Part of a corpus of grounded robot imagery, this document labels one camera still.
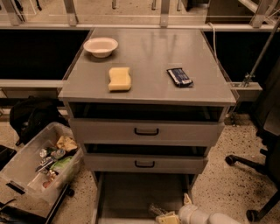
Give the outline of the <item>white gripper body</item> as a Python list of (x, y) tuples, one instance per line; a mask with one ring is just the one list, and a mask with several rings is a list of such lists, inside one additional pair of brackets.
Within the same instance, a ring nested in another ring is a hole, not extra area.
[(209, 214), (193, 204), (188, 204), (179, 209), (178, 217), (181, 224), (207, 224)]

